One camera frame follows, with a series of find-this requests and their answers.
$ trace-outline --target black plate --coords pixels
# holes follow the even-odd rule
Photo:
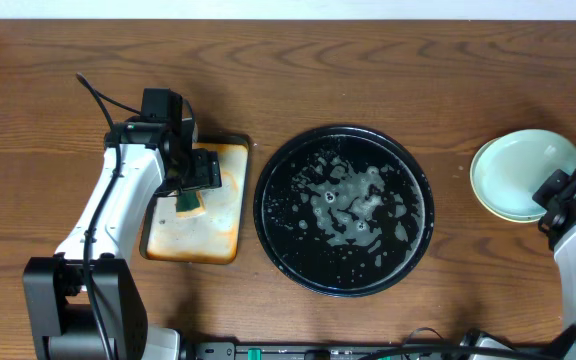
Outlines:
[[[428,247],[434,205],[403,146],[373,130],[310,130],[270,159],[255,191],[264,250],[286,276],[332,296],[365,296],[404,278]]]

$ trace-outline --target plate rim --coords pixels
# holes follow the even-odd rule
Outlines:
[[[424,208],[426,210],[424,217],[424,228],[419,240],[419,245],[413,253],[413,256],[408,260],[408,263],[406,263],[406,265],[398,272],[393,272],[388,277],[362,288],[331,289],[324,286],[316,286],[313,282],[304,281],[299,277],[299,275],[293,274],[292,270],[288,270],[288,266],[283,265],[282,259],[275,253],[274,249],[272,248],[272,245],[266,237],[264,225],[261,220],[261,206],[265,188],[277,166],[281,164],[286,156],[298,149],[303,144],[309,142],[311,139],[316,139],[319,136],[326,135],[349,135],[360,137],[369,141],[373,141],[377,145],[384,147],[386,150],[394,152],[410,169],[410,172],[419,184],[421,195],[424,201]],[[428,177],[425,175],[421,169],[421,166],[419,166],[419,163],[417,163],[412,154],[410,154],[410,152],[408,152],[400,143],[388,135],[368,127],[357,125],[329,125],[313,128],[298,134],[297,136],[288,140],[281,147],[279,147],[279,149],[271,156],[271,158],[264,166],[255,187],[255,195],[253,200],[253,220],[255,223],[255,229],[257,231],[259,242],[264,248],[266,255],[272,261],[273,265],[275,265],[275,267],[277,267],[277,269],[279,269],[279,271],[286,277],[299,284],[300,286],[319,294],[333,297],[361,297],[372,295],[390,288],[391,286],[404,279],[419,264],[419,261],[428,249],[430,240],[432,238],[435,223],[435,209],[434,199],[432,196],[430,184],[428,182]]]

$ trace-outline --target soapy water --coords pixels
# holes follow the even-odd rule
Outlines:
[[[416,251],[424,226],[421,189],[408,167],[397,158],[383,165],[382,158],[380,165],[362,168],[361,160],[351,164],[341,152],[319,152],[287,162],[277,176],[288,188],[271,186],[264,199],[263,207],[273,208],[268,231],[282,262],[299,273],[321,269],[307,281],[327,283],[327,274],[334,274],[342,287],[399,271]],[[296,256],[297,249],[306,252]]]
[[[368,166],[365,172],[358,172],[348,161],[335,156],[330,161],[334,167],[328,174],[323,174],[321,166],[327,165],[328,161],[318,156],[315,163],[316,166],[311,164],[303,167],[292,179],[291,188],[299,191],[299,198],[302,202],[299,207],[310,205],[312,214],[315,216],[315,223],[312,225],[329,236],[326,242],[330,246],[369,247],[367,251],[372,253],[380,247],[381,240],[377,237],[383,233],[382,228],[376,221],[373,221],[375,209],[384,205],[384,196],[386,196],[385,182],[381,175],[394,172],[395,169],[390,165],[384,165],[381,168]],[[328,175],[330,179],[334,179],[333,182],[328,179],[322,183],[313,183],[307,176],[307,172],[312,170],[319,175]],[[414,185],[412,190],[418,193]],[[404,216],[408,209],[403,204],[401,195],[394,194],[392,191],[390,194],[396,205],[393,212],[388,212],[388,216],[395,220]],[[414,206],[417,212],[422,210],[419,203]],[[418,222],[421,220],[418,215],[415,219]],[[305,219],[300,219],[298,225],[304,230],[308,228]],[[406,228],[401,222],[397,223],[394,235],[399,241],[408,242],[409,240]],[[381,267],[381,263],[381,255],[376,255],[375,266]]]

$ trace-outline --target wood grain surface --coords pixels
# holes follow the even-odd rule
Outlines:
[[[575,22],[0,21],[0,359],[34,356],[22,270],[70,232],[101,169],[106,125],[77,71],[133,106],[144,87],[170,87],[204,133],[253,142],[232,264],[147,261],[135,246],[151,323],[242,342],[387,344],[422,326],[458,340],[478,326],[533,343],[560,331],[545,237],[488,213],[468,170],[481,145],[513,130],[548,129],[576,145]],[[339,123],[406,146],[436,206],[417,268],[358,299],[317,295],[279,273],[251,210],[279,146]]]

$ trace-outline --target green sponge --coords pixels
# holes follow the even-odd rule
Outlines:
[[[196,192],[183,193],[177,196],[177,212],[192,211],[200,207],[199,198]]]

